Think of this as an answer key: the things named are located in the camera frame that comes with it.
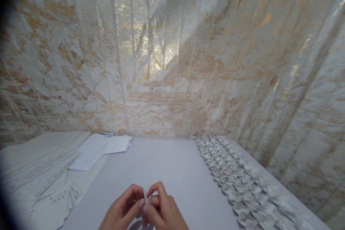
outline paper pile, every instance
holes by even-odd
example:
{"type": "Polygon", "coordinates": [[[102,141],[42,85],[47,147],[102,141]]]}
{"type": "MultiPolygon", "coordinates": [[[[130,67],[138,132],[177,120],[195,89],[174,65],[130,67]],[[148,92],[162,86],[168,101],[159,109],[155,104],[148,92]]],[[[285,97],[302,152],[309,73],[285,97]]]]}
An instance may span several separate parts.
{"type": "Polygon", "coordinates": [[[125,152],[131,146],[132,137],[114,136],[114,133],[100,132],[89,136],[78,149],[80,156],[68,167],[70,170],[89,171],[102,155],[125,152]]]}
{"type": "MultiPolygon", "coordinates": [[[[10,151],[26,149],[22,144],[10,151]]],[[[9,201],[16,209],[18,220],[33,229],[55,230],[64,224],[82,191],[74,183],[65,185],[67,168],[79,154],[59,146],[38,149],[35,155],[18,158],[18,163],[4,167],[9,201]]]]}
{"type": "Polygon", "coordinates": [[[23,229],[64,224],[109,156],[103,139],[85,131],[47,132],[0,150],[8,201],[23,229]],[[88,171],[67,170],[76,161],[86,161],[88,171]]]}

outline curtain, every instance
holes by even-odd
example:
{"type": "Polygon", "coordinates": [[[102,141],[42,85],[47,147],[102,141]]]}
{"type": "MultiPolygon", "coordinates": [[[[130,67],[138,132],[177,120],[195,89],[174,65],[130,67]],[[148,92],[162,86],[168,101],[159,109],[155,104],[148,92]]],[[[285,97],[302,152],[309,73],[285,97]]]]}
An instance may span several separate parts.
{"type": "Polygon", "coordinates": [[[11,0],[1,141],[227,135],[343,229],[344,3],[11,0]]]}

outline gold pattern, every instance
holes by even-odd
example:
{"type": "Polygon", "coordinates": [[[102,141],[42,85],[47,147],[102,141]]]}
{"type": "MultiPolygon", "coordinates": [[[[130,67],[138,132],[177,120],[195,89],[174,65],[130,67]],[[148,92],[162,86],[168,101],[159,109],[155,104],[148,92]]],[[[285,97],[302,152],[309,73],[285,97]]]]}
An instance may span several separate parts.
{"type": "Polygon", "coordinates": [[[49,130],[235,139],[344,222],[345,0],[15,0],[4,145],[49,130]]]}

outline folded paper sheet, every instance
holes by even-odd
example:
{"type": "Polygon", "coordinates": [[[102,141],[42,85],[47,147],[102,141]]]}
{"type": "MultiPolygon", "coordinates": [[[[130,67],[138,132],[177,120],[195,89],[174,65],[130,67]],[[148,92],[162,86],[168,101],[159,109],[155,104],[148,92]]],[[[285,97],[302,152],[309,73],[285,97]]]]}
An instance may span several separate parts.
{"type": "Polygon", "coordinates": [[[246,161],[232,141],[223,136],[190,136],[214,179],[227,195],[238,223],[246,229],[314,229],[286,197],[266,184],[258,169],[246,161]]]}

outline table surface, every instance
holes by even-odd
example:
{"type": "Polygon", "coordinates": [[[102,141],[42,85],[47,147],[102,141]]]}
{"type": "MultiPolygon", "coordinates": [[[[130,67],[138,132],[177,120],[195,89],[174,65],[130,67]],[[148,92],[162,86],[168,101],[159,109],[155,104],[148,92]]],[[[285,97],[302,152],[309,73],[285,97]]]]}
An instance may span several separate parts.
{"type": "MultiPolygon", "coordinates": [[[[125,153],[111,154],[89,187],[80,204],[71,210],[61,228],[98,229],[105,213],[132,183],[146,191],[162,181],[172,195],[190,229],[239,229],[232,208],[223,195],[194,140],[185,138],[134,137],[125,153]]],[[[258,167],[269,184],[279,187],[277,193],[289,196],[289,203],[309,218],[319,230],[329,228],[238,145],[247,161],[258,167]]],[[[130,230],[142,229],[136,218],[130,230]]]]}

